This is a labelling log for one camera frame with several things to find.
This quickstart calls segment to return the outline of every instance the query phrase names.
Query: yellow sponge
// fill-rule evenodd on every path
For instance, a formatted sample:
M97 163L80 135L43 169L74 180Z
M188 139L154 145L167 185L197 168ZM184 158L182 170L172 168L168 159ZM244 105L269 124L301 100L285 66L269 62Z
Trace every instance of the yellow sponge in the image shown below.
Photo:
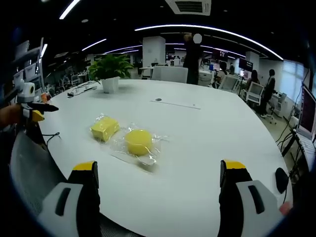
M126 134L128 152L143 156L146 155L153 147L152 135L145 130L133 130Z
M119 130L119 123L109 117L104 117L91 127L94 138L107 142L109 138Z

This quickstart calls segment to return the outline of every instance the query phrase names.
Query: air conditioning vent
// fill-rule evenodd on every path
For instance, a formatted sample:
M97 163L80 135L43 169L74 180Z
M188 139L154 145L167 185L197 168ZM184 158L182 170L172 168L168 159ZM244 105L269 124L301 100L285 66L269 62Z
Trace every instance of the air conditioning vent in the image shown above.
M203 13L202 2L200 1L176 1L181 12L199 12Z
M211 0L165 0L175 14L209 16Z

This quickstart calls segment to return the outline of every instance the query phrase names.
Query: round yellow sponge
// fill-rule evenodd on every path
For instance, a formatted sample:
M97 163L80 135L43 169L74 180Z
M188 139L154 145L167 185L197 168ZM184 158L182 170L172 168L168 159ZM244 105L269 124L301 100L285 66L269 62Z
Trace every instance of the round yellow sponge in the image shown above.
M146 155L153 147L152 135L145 130L133 130L126 134L128 152L143 156Z

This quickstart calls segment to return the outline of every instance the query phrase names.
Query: green leaves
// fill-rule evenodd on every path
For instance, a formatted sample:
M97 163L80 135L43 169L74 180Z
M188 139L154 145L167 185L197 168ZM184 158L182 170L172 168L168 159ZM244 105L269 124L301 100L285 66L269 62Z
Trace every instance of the green leaves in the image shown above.
M95 81L114 77L124 78L130 77L128 69L132 68L133 66L128 62L126 55L107 54L103 59L93 62L89 67L89 74Z

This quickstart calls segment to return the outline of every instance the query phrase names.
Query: window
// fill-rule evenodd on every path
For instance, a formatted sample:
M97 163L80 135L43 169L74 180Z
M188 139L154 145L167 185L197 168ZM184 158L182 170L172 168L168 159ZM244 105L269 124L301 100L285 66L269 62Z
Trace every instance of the window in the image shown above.
M297 62L283 62L280 91L285 93L292 101L301 93L302 82L304 79L304 66Z

